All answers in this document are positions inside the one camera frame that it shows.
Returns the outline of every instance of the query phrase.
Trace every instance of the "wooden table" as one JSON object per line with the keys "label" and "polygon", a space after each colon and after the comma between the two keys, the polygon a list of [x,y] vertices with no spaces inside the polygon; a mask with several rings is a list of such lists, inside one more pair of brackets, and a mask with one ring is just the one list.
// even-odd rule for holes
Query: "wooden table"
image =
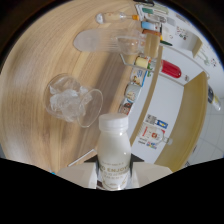
{"label": "wooden table", "polygon": [[95,22],[99,12],[136,13],[134,4],[131,0],[71,1],[51,10],[24,32],[0,76],[0,143],[7,159],[57,172],[95,148],[100,134],[98,120],[83,129],[78,123],[50,116],[42,103],[44,90],[53,77],[69,73],[81,84],[102,91],[101,114],[117,112],[131,67],[116,53],[79,52],[73,40],[91,28],[139,28],[138,21]]}

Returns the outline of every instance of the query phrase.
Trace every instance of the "sticker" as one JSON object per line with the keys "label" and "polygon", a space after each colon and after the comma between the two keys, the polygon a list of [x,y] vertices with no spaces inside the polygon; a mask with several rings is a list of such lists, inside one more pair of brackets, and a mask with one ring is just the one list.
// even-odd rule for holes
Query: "sticker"
{"label": "sticker", "polygon": [[165,128],[165,129],[167,129],[167,126],[168,126],[167,123],[165,123],[164,121],[160,121],[160,120],[157,120],[156,125],[158,125],[162,128]]}
{"label": "sticker", "polygon": [[178,35],[183,40],[187,40],[188,38],[187,31],[185,29],[180,28],[179,26],[176,27],[175,34]]}
{"label": "sticker", "polygon": [[146,146],[152,148],[152,149],[157,149],[156,144],[153,142],[147,142]]}
{"label": "sticker", "polygon": [[217,62],[214,58],[211,59],[211,65],[215,68],[217,66]]}
{"label": "sticker", "polygon": [[138,137],[143,140],[160,140],[160,135],[156,133],[157,128],[143,122]]}
{"label": "sticker", "polygon": [[156,125],[158,125],[162,128],[165,128],[165,129],[167,129],[167,127],[168,127],[168,124],[166,122],[158,120],[157,117],[155,117],[153,115],[150,115],[150,114],[147,115],[147,117],[145,119],[145,122],[147,122],[151,125],[156,124]]}
{"label": "sticker", "polygon": [[157,120],[156,117],[154,117],[154,116],[148,114],[147,117],[146,117],[146,119],[145,119],[145,122],[154,125],[155,122],[156,122],[156,120]]}
{"label": "sticker", "polygon": [[130,103],[127,101],[127,99],[125,99],[123,104],[120,105],[119,113],[128,115],[131,111],[132,105],[133,103]]}

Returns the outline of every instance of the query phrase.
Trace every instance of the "bottle cap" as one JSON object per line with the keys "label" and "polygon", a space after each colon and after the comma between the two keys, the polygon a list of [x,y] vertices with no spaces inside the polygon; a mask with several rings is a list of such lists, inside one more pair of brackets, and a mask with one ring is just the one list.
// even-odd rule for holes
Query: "bottle cap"
{"label": "bottle cap", "polygon": [[128,116],[122,113],[100,115],[99,129],[101,131],[126,131],[128,129]]}
{"label": "bottle cap", "polygon": [[133,19],[133,20],[139,20],[139,16],[138,16],[138,15],[133,15],[133,16],[132,16],[132,19]]}

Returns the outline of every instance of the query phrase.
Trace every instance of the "printed label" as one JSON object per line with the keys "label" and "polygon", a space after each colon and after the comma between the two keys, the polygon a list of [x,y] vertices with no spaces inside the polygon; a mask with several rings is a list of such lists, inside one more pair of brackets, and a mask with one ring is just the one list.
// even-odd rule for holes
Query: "printed label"
{"label": "printed label", "polygon": [[157,149],[157,147],[155,146],[155,143],[152,143],[152,142],[147,142],[146,146],[148,146],[152,149]]}
{"label": "printed label", "polygon": [[165,128],[165,129],[167,129],[167,126],[168,126],[167,123],[165,123],[163,121],[160,121],[160,120],[157,120],[156,125],[158,125],[158,126],[160,126],[162,128]]}
{"label": "printed label", "polygon": [[147,117],[145,119],[145,122],[147,122],[147,123],[149,123],[151,125],[156,124],[156,125],[158,125],[158,126],[160,126],[162,128],[165,128],[165,129],[167,129],[167,127],[168,127],[168,124],[166,122],[158,120],[157,117],[152,116],[150,114],[147,115]]}
{"label": "printed label", "polygon": [[143,69],[139,68],[133,68],[131,73],[131,81],[139,86],[144,85],[145,76],[148,73],[148,71],[145,71]]}
{"label": "printed label", "polygon": [[142,127],[139,131],[138,137],[144,140],[159,140],[160,135],[156,133],[157,128],[143,122]]}
{"label": "printed label", "polygon": [[187,40],[188,38],[187,31],[185,29],[180,28],[179,26],[176,27],[175,34],[181,37],[183,40]]}
{"label": "printed label", "polygon": [[107,190],[124,189],[128,181],[129,165],[124,162],[107,163],[101,161],[100,171],[103,187]]}
{"label": "printed label", "polygon": [[129,115],[129,113],[131,112],[132,106],[133,106],[133,103],[128,101],[127,98],[125,98],[124,102],[120,105],[118,112]]}
{"label": "printed label", "polygon": [[146,117],[146,119],[145,119],[145,122],[154,125],[155,122],[156,122],[156,120],[157,120],[156,117],[154,117],[154,116],[148,114],[147,117]]}

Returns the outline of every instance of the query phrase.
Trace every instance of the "transparent plastic container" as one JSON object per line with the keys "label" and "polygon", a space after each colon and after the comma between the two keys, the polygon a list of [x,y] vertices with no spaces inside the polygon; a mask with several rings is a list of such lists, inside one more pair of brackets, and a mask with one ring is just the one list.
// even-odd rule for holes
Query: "transparent plastic container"
{"label": "transparent plastic container", "polygon": [[135,29],[91,29],[79,33],[74,46],[79,51],[116,52],[125,55],[158,54],[160,38],[153,34],[142,34]]}
{"label": "transparent plastic container", "polygon": [[101,131],[97,155],[102,185],[106,190],[123,190],[128,183],[131,145],[127,135],[128,116],[121,113],[99,117]]}
{"label": "transparent plastic container", "polygon": [[99,24],[122,23],[127,19],[139,20],[138,15],[126,15],[124,12],[98,13],[95,20]]}
{"label": "transparent plastic container", "polygon": [[81,86],[72,75],[60,74],[47,85],[43,104],[50,115],[87,128],[100,113],[103,95],[98,89]]}

